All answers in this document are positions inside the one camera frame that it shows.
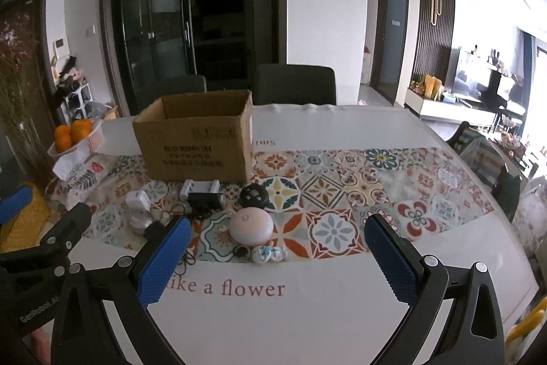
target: black round speaker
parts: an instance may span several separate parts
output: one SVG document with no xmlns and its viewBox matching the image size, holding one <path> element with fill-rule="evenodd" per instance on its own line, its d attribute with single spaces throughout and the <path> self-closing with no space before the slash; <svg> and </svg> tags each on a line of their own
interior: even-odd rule
<svg viewBox="0 0 547 365">
<path fill-rule="evenodd" d="M 245 186 L 240 193 L 240 205 L 242 207 L 258 207 L 264 209 L 270 202 L 266 187 L 253 183 Z"/>
</svg>

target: cabinet handle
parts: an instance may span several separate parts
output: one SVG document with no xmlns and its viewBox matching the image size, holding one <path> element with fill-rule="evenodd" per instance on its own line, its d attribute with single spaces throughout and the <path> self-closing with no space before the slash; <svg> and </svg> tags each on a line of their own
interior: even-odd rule
<svg viewBox="0 0 547 365">
<path fill-rule="evenodd" d="M 142 7 L 141 7 L 141 0 L 138 0 L 138 23 L 142 28 Z"/>
<path fill-rule="evenodd" d="M 437 0 L 437 16 L 442 14 L 442 0 Z"/>
<path fill-rule="evenodd" d="M 435 5 L 435 0 L 431 0 L 431 17 L 429 20 L 431 22 L 431 25 L 437 25 L 437 8 Z"/>
<path fill-rule="evenodd" d="M 190 26 L 188 21 L 184 22 L 184 42 L 186 43 L 187 49 L 190 48 Z"/>
</svg>

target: tv stand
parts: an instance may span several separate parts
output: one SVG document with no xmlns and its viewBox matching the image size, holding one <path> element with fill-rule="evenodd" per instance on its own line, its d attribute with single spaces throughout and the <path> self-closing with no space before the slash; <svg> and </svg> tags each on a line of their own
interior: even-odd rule
<svg viewBox="0 0 547 365">
<path fill-rule="evenodd" d="M 429 100 L 423 95 L 407 89 L 405 106 L 420 119 L 444 122 L 469 122 L 473 126 L 491 126 L 496 114 L 474 98 L 458 98 L 455 104 Z"/>
</svg>

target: cardboard box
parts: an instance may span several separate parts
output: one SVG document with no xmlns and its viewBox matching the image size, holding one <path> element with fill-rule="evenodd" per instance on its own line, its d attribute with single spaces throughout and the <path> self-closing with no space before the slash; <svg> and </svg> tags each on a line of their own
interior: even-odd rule
<svg viewBox="0 0 547 365">
<path fill-rule="evenodd" d="M 247 182 L 252 106 L 248 90 L 156 100 L 133 120 L 150 178 Z"/>
</svg>

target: gold wall decoration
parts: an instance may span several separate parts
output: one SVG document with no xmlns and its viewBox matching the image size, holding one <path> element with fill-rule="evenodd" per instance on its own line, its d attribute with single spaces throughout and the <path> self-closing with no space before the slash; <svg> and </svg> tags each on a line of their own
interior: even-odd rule
<svg viewBox="0 0 547 365">
<path fill-rule="evenodd" d="M 431 25 L 437 25 L 437 16 L 442 14 L 442 0 L 431 0 Z"/>
</svg>

